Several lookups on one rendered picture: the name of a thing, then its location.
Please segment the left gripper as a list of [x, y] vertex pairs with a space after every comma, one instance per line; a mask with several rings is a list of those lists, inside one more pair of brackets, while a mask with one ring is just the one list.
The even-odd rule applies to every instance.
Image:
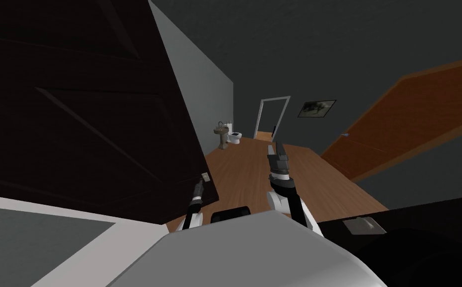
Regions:
[[207, 172], [202, 173], [202, 174], [201, 174], [201, 178], [202, 178], [202, 180], [200, 180], [200, 181], [195, 185], [194, 192], [193, 192], [193, 198], [201, 198], [201, 197], [202, 197], [202, 193], [203, 193], [203, 183], [204, 183], [204, 182], [210, 182], [210, 181], [211, 181], [210, 176], [209, 176], [209, 173], [207, 173]]

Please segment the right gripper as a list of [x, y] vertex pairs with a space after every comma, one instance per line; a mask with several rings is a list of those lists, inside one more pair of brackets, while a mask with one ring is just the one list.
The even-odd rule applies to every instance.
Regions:
[[289, 172], [289, 157], [281, 142], [276, 142], [276, 153], [272, 145], [268, 145], [268, 161], [271, 172]]

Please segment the white toilet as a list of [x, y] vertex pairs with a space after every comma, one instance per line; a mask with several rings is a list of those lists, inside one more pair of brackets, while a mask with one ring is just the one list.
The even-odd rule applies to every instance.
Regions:
[[233, 131], [232, 124], [227, 124], [228, 128], [228, 135], [227, 135], [227, 142], [231, 144], [239, 144], [240, 139], [242, 138], [242, 134]]

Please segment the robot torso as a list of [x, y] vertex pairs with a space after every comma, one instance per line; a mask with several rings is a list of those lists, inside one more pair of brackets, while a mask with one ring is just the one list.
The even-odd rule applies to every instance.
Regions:
[[167, 234], [109, 287], [386, 287], [349, 251], [278, 211]]

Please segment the orange brown door leaf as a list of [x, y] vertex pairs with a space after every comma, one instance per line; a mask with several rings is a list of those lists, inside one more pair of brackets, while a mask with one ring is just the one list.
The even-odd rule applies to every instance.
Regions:
[[462, 60], [401, 77], [322, 153], [358, 182], [462, 136]]

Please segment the dark brown door leaf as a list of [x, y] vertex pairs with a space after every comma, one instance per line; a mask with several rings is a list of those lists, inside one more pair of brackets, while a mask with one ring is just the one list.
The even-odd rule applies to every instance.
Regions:
[[0, 0], [0, 197], [162, 225], [204, 173], [148, 0]]

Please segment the beige pedestal sink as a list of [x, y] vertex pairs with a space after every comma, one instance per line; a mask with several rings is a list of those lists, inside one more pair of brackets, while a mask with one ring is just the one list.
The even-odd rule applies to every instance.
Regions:
[[214, 134], [219, 136], [219, 149], [225, 150], [228, 148], [228, 136], [230, 134], [230, 122], [218, 122], [217, 127], [213, 130]]

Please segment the dark framed wall picture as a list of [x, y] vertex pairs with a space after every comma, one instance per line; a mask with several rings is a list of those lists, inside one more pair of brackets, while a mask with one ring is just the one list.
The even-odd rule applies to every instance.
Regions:
[[324, 118], [335, 103], [336, 100], [305, 102], [298, 118]]

